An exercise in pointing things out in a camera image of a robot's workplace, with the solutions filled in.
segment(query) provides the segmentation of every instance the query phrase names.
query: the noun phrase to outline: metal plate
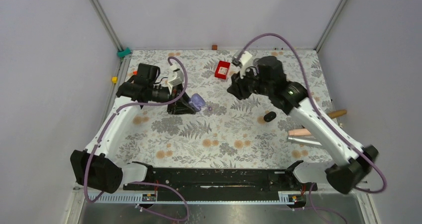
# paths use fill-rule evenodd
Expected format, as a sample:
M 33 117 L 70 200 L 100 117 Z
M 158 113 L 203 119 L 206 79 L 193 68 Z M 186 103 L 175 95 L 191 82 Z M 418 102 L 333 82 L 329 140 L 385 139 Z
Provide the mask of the metal plate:
M 90 199 L 94 199 L 99 193 L 88 192 Z M 121 193 L 121 194 L 108 194 L 104 193 L 96 203 L 108 203 L 108 204 L 182 204 L 182 201 L 156 201 L 156 202 L 145 202 L 142 201 L 142 195 L 144 193 Z M 289 202 L 289 195 L 282 192 L 278 192 L 278 201 L 187 201 L 188 204 L 198 205 L 293 205 L 294 202 Z
M 365 223 L 356 196 L 341 194 L 315 194 L 314 204 L 332 208 L 343 214 L 349 223 Z M 171 217 L 183 217 L 183 205 L 154 205 L 151 210 Z M 296 209 L 294 212 L 285 205 L 189 205 L 191 215 L 187 224 L 324 224 L 313 210 Z M 344 223 L 331 213 L 321 214 L 333 223 Z M 84 205 L 79 224 L 157 224 L 170 221 L 135 209 L 133 204 Z

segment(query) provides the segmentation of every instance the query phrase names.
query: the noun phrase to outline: silver metal rod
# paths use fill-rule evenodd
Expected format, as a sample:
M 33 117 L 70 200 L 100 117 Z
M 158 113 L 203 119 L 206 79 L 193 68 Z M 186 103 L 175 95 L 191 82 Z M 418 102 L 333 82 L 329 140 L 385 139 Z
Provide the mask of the silver metal rod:
M 108 20 L 106 13 L 103 10 L 103 7 L 100 4 L 100 1 L 98 0 L 90 0 L 91 4 L 94 7 L 94 10 L 96 11 L 98 17 L 101 20 L 101 23 L 104 25 L 108 35 L 111 38 L 111 41 L 113 42 L 114 46 L 118 51 L 123 51 L 123 46 L 119 40 L 119 38 L 116 35 L 116 32 L 114 31 L 113 27 L 111 26 L 110 21 Z
M 107 108 L 103 113 L 103 118 L 100 124 L 103 124 L 103 122 L 105 121 L 105 119 L 108 116 L 108 113 L 110 113 L 111 108 L 113 108 L 114 105 L 114 100 L 116 99 L 116 93 L 117 93 L 117 89 L 118 87 L 123 84 L 123 82 L 126 80 L 126 75 L 127 75 L 127 70 L 129 69 L 129 64 L 130 64 L 130 59 L 131 59 L 131 55 L 127 55 L 123 58 L 123 61 L 119 64 L 118 67 L 118 71 L 115 72 L 115 76 L 117 77 L 117 84 L 113 84 L 110 87 L 110 92 L 108 94 L 108 99 L 107 99 Z
M 329 33 L 331 32 L 332 27 L 337 22 L 338 17 L 340 16 L 341 12 L 343 11 L 344 6 L 346 5 L 348 0 L 340 0 L 340 2 L 337 5 L 337 8 L 335 9 L 333 15 L 330 18 L 330 21 L 328 22 L 327 27 L 325 28 L 324 32 L 322 33 L 321 38 L 319 39 L 318 43 L 316 44 L 315 51 L 319 53 L 321 51 L 322 46 L 324 45 Z
M 304 137 L 299 137 L 299 136 L 287 136 L 287 141 L 292 142 L 292 143 L 297 143 L 297 144 L 303 144 L 303 145 L 306 145 L 306 146 L 322 148 L 321 143 L 318 142 L 318 140 L 316 140 L 314 138 L 304 138 Z

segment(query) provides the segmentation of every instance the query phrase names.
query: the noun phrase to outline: teal clip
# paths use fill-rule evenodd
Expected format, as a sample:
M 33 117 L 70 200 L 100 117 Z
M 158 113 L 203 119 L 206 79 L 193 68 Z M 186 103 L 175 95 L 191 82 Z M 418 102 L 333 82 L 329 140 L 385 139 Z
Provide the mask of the teal clip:
M 129 55 L 130 53 L 132 53 L 132 51 L 130 51 L 129 47 L 127 47 L 124 51 L 117 52 L 117 56 L 122 58 L 122 57 L 125 57 L 126 55 Z

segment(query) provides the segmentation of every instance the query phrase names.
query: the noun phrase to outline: gray floor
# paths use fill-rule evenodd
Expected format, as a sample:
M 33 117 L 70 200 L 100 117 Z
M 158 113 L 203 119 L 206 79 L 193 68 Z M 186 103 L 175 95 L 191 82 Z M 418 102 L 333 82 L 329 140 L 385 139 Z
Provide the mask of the gray floor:
M 317 207 L 332 208 L 346 217 L 350 224 L 364 219 L 355 196 L 341 194 L 312 195 Z M 285 210 L 276 205 L 189 205 L 191 215 L 186 224 L 324 224 L 313 210 Z M 172 217 L 185 215 L 183 205 L 155 205 L 152 210 Z M 320 212 L 334 224 L 344 221 L 334 214 Z M 128 204 L 85 204 L 79 224 L 171 224 Z

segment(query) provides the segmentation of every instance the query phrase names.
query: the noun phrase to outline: white wall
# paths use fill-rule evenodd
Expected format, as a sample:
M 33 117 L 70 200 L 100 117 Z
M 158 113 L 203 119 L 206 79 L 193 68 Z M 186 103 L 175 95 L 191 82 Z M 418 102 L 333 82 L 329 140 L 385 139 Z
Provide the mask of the white wall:
M 132 49 L 240 48 L 265 32 L 314 48 L 340 0 L 100 0 Z M 276 38 L 259 48 L 281 47 Z
M 89 0 L 0 0 L 0 223 L 57 224 L 116 50 Z
M 345 129 L 380 152 L 389 186 L 374 199 L 383 224 L 421 222 L 421 7 L 350 0 L 320 53 L 334 105 L 348 110 Z M 379 180 L 372 174 L 374 189 Z

